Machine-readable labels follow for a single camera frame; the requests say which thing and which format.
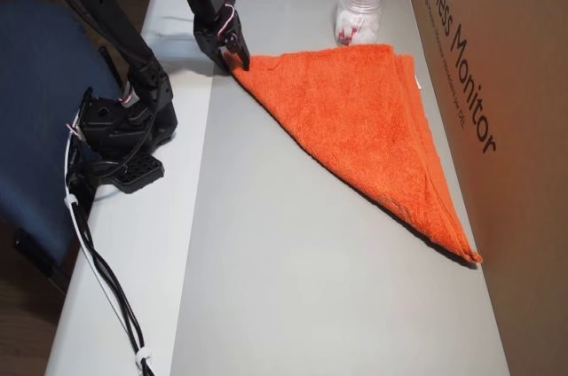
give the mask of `wooden floor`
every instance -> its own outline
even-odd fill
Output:
[[[12,248],[0,221],[0,374],[43,375],[64,296]]]

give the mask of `white cable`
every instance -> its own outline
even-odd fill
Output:
[[[75,126],[77,124],[78,118],[79,118],[79,113],[77,113],[75,119],[73,120],[72,126]],[[89,266],[91,267],[92,273],[95,275],[95,278],[99,282],[99,286],[102,289],[103,293],[105,294],[106,299],[108,300],[108,303],[110,303],[110,306],[112,307],[116,317],[118,318],[118,321],[120,322],[120,324],[122,326],[122,329],[124,330],[124,332],[128,336],[128,331],[126,330],[126,324],[124,323],[124,320],[122,319],[122,314],[121,314],[121,311],[119,310],[116,299],[115,299],[113,293],[109,291],[109,287],[107,286],[107,283],[105,282],[105,280],[101,277],[101,275],[99,274],[99,272],[95,268],[95,262],[93,261],[91,253],[89,253],[87,246],[84,244],[83,237],[81,236],[81,231],[79,230],[79,224],[77,223],[77,220],[75,218],[75,212],[73,212],[73,204],[77,203],[77,198],[74,194],[71,194],[69,192],[69,188],[67,187],[67,168],[69,166],[69,148],[71,147],[71,137],[73,135],[74,135],[74,133],[72,131],[70,131],[69,136],[67,137],[67,145],[65,147],[65,167],[63,168],[63,173],[65,174],[65,177],[64,177],[65,204],[67,205],[67,208],[69,209],[69,214],[71,215],[71,220],[73,221],[73,226],[75,228],[75,234],[76,234],[77,238],[79,239],[79,244],[81,245],[81,250],[83,251],[83,255],[84,255],[85,259],[87,260],[87,262],[89,263]],[[140,363],[141,360],[143,358],[148,358],[148,357],[150,357],[150,356],[149,356],[148,349],[146,347],[139,349],[137,351],[137,354],[136,354],[137,366],[141,366],[141,363]]]

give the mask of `gray table surface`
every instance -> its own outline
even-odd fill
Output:
[[[335,2],[238,0],[250,52],[335,46]],[[415,58],[471,236],[410,0],[387,0],[381,36]],[[220,74],[194,212],[172,376],[509,374],[481,269],[339,182]]]

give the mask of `white object in jar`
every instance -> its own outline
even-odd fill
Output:
[[[343,10],[337,14],[335,22],[335,39],[343,45],[376,43],[379,36],[381,14],[355,14]]]

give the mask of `cable tie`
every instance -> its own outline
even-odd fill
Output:
[[[72,206],[78,205],[79,204],[79,200],[77,200],[76,196],[73,193],[69,193],[65,199],[63,199],[63,201],[65,201],[65,206],[67,206],[67,209],[69,210],[73,210]]]
[[[142,360],[146,360],[148,362],[148,358],[150,358],[152,354],[150,353],[150,349],[148,347],[142,347],[136,353],[136,365],[140,370],[142,370]]]

